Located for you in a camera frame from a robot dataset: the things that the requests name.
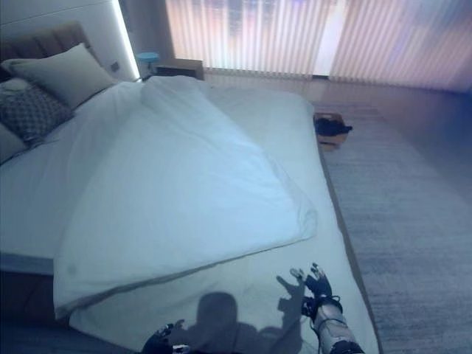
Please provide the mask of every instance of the wall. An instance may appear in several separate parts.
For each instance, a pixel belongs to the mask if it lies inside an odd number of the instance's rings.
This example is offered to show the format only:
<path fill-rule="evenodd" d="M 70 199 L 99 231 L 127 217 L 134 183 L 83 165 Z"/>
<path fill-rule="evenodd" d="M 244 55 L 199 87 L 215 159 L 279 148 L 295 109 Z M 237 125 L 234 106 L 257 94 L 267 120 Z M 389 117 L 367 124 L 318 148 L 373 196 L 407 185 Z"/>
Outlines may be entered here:
<path fill-rule="evenodd" d="M 66 21 L 79 21 L 102 66 L 120 80 L 134 79 L 112 0 L 1 0 L 0 33 L 15 37 Z M 112 72 L 117 61 L 120 69 Z"/>
<path fill-rule="evenodd" d="M 173 59 L 174 51 L 164 0 L 120 0 L 126 28 L 135 53 L 158 52 L 161 60 Z M 148 72 L 139 64 L 141 76 Z"/>

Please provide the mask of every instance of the floor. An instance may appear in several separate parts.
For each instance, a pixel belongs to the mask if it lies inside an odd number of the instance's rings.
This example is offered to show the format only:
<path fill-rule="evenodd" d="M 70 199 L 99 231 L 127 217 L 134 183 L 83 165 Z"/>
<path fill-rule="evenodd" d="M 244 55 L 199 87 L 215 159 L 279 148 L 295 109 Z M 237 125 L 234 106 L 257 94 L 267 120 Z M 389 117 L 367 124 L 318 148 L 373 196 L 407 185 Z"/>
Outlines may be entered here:
<path fill-rule="evenodd" d="M 218 85 L 290 91 L 322 103 L 377 108 L 472 206 L 472 94 L 394 86 L 207 74 Z"/>
<path fill-rule="evenodd" d="M 472 353 L 472 206 L 371 105 L 317 107 L 354 127 L 324 160 L 384 352 Z"/>
<path fill-rule="evenodd" d="M 376 107 L 472 206 L 472 96 L 387 86 L 206 74 L 227 86 L 292 91 L 310 101 Z M 2 353 L 129 353 L 73 330 L 1 323 Z"/>

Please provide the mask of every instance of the curtain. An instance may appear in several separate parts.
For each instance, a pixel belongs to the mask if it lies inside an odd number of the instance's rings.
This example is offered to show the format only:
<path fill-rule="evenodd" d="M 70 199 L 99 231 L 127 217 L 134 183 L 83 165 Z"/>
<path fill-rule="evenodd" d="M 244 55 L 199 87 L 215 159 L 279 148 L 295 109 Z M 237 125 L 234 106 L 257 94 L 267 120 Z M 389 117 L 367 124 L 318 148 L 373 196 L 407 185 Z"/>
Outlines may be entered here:
<path fill-rule="evenodd" d="M 207 68 L 309 76 L 333 0 L 167 0 L 177 58 Z"/>
<path fill-rule="evenodd" d="M 467 91 L 471 0 L 352 0 L 330 79 Z"/>

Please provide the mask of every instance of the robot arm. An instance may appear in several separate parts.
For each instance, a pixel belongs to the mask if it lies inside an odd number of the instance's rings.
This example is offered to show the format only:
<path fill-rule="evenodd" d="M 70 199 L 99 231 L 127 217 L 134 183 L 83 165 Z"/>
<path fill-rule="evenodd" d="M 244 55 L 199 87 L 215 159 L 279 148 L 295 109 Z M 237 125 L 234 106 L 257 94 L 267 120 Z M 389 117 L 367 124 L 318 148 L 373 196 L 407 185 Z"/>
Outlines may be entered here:
<path fill-rule="evenodd" d="M 141 354 L 186 354 L 190 347 L 185 344 L 170 345 L 167 336 L 170 335 L 173 324 L 168 324 L 155 332 L 142 348 Z"/>
<path fill-rule="evenodd" d="M 315 263 L 311 268 L 313 277 L 305 277 L 303 271 L 291 269 L 297 279 L 302 280 L 314 297 L 303 299 L 302 314 L 310 317 L 312 329 L 318 336 L 319 352 L 323 354 L 364 353 L 342 315 L 338 296 L 333 296 L 331 285 L 323 270 Z"/>

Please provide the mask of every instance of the headboard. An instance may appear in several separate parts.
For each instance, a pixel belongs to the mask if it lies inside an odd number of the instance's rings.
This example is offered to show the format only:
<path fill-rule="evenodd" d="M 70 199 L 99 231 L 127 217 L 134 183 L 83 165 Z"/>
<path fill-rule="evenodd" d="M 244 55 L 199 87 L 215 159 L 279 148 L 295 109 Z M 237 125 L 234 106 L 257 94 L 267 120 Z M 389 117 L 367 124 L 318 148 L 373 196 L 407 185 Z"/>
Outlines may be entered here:
<path fill-rule="evenodd" d="M 79 22 L 66 22 L 60 26 L 41 29 L 21 37 L 2 40 L 0 62 L 12 58 L 46 58 L 65 52 L 80 43 L 84 43 L 97 59 Z M 0 69 L 0 82 L 9 78 L 11 75 Z"/>

